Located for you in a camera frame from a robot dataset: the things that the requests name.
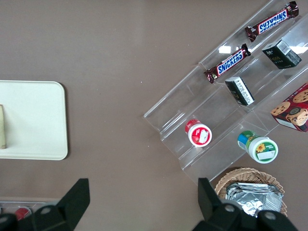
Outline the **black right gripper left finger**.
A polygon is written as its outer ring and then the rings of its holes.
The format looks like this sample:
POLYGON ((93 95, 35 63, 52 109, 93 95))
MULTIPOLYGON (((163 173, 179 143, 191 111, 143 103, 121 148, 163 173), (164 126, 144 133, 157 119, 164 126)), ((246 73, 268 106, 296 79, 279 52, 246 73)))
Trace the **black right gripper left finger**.
POLYGON ((2 231, 73 231, 90 204, 89 179, 79 179, 56 204, 47 203, 24 219, 1 214, 2 231))

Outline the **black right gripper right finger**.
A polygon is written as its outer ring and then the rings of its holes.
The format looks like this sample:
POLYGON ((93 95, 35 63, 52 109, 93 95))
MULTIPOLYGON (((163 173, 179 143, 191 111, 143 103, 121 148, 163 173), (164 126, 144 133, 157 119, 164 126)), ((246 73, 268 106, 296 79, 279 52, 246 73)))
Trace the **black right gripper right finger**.
POLYGON ((198 204, 204 219, 194 231, 296 231, 298 228, 285 215, 270 210, 257 217, 239 207, 221 202, 208 178, 198 179, 198 204))

